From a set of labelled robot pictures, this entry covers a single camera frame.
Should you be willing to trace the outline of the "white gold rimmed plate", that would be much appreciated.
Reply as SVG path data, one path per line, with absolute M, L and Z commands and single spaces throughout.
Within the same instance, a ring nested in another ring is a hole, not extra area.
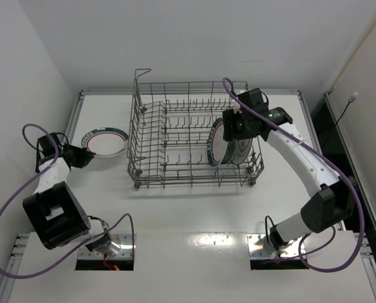
M 231 158 L 231 163 L 241 165 L 248 157 L 252 148 L 253 139 L 237 140 L 234 154 Z

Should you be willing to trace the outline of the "teal red rimmed plate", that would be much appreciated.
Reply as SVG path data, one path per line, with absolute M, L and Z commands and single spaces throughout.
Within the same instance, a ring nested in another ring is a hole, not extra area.
M 97 158 L 111 158 L 120 155 L 127 148 L 129 136 L 118 128 L 97 128 L 85 134 L 81 140 L 86 148 Z
M 207 159 L 211 167 L 229 163 L 235 153 L 236 140 L 225 141 L 223 136 L 224 123 L 219 117 L 214 121 L 207 140 Z

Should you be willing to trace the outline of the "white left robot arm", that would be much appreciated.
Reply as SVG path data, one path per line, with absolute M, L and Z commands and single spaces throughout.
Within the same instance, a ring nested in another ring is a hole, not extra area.
M 37 140 L 35 171 L 45 172 L 22 203 L 41 243 L 50 250 L 91 236 L 92 220 L 99 221 L 103 231 L 109 229 L 104 220 L 85 212 L 66 182 L 72 168 L 86 167 L 95 153 L 62 143 L 58 135 L 50 133 Z

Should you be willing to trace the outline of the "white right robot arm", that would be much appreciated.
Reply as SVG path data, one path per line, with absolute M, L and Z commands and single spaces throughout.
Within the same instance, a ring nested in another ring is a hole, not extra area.
M 350 217 L 355 208 L 352 190 L 356 181 L 345 181 L 304 142 L 292 117 L 281 107 L 269 108 L 267 96 L 258 88 L 231 92 L 239 101 L 222 113 L 224 140 L 261 137 L 277 150 L 302 181 L 310 197 L 301 210 L 273 225 L 269 245 L 275 250 L 306 234 L 320 233 Z

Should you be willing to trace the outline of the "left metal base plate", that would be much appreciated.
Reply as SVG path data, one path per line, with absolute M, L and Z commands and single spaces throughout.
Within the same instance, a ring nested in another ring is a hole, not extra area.
M 111 234 L 102 236 L 78 250 L 78 260 L 98 260 L 104 256 L 109 260 L 132 260 L 135 245 L 131 234 Z

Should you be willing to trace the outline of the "metal base plate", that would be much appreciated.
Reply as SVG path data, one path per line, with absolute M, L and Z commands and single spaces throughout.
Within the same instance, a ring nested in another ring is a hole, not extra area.
M 109 260 L 132 260 L 135 245 L 131 234 L 111 234 L 102 236 L 78 250 L 78 260 L 98 260 L 104 256 Z
M 298 259 L 300 239 L 289 241 L 289 244 L 276 251 L 267 243 L 265 234 L 247 234 L 248 250 L 251 260 L 268 261 Z M 305 254 L 305 245 L 301 245 L 300 253 Z

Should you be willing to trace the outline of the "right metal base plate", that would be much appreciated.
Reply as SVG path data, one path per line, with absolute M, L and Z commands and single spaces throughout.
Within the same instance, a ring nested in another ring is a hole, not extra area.
M 300 239 L 289 241 L 289 244 L 276 251 L 267 243 L 265 234 L 247 234 L 248 250 L 251 260 L 268 261 L 298 259 Z M 300 253 L 305 254 L 305 245 L 301 245 Z

